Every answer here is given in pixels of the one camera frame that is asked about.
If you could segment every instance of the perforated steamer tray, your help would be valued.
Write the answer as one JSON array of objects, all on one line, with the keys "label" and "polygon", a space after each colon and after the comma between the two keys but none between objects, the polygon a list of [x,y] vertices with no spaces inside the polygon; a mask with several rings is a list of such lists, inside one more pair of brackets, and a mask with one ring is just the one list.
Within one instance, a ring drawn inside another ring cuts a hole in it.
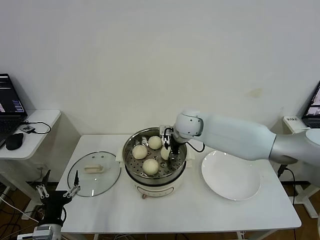
[{"label": "perforated steamer tray", "polygon": [[[161,155],[161,148],[157,150],[153,150],[148,147],[146,144],[142,144],[147,148],[148,154],[144,159],[135,159],[132,155],[132,149],[130,150],[129,154],[126,157],[125,165],[127,169],[136,175],[140,175],[144,178],[154,179],[154,178],[163,178],[171,175],[175,171],[177,171],[180,167],[182,167],[185,161],[185,155],[182,151],[179,152],[178,158],[175,160],[164,160]],[[159,171],[155,175],[148,176],[145,174],[142,165],[144,164],[145,160],[147,159],[155,159],[159,163]]]}]

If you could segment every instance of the laptop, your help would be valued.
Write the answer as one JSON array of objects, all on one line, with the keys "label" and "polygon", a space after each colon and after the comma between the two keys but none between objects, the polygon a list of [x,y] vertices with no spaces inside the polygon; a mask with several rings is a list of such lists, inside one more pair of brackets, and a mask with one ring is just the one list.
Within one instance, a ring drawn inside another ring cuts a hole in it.
[{"label": "laptop", "polygon": [[320,82],[316,86],[314,94],[305,110],[301,120],[312,129],[320,129]]},{"label": "laptop", "polygon": [[27,117],[7,73],[0,73],[0,147]]}]

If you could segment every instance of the laptop keyboard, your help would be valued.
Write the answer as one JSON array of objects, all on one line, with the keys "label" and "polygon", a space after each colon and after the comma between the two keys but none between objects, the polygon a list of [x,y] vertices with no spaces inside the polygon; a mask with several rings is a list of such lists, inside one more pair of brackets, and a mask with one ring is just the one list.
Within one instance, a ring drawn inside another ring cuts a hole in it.
[{"label": "laptop keyboard", "polygon": [[21,120],[0,120],[0,134],[9,134],[13,130],[15,130],[19,124],[21,123]]},{"label": "laptop keyboard", "polygon": [[312,129],[320,129],[320,123],[308,122],[307,126]]}]

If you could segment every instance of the glass lid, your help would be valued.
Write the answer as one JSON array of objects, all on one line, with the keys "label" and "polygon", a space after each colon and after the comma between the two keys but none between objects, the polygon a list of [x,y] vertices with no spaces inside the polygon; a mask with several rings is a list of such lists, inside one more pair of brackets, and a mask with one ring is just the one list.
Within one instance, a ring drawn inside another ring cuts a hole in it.
[{"label": "glass lid", "polygon": [[68,174],[69,188],[74,185],[76,171],[78,171],[81,187],[77,195],[94,197],[106,192],[116,183],[121,168],[115,155],[106,151],[98,151],[85,155],[72,166]]}]

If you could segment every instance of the laptop screen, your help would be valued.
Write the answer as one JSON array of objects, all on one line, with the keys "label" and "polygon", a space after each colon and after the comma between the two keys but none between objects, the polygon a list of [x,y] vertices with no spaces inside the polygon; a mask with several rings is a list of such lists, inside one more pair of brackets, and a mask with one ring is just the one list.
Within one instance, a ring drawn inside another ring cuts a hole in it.
[{"label": "laptop screen", "polygon": [[320,82],[315,89],[304,117],[320,117]]},{"label": "laptop screen", "polygon": [[0,115],[24,112],[9,76],[0,74]]}]

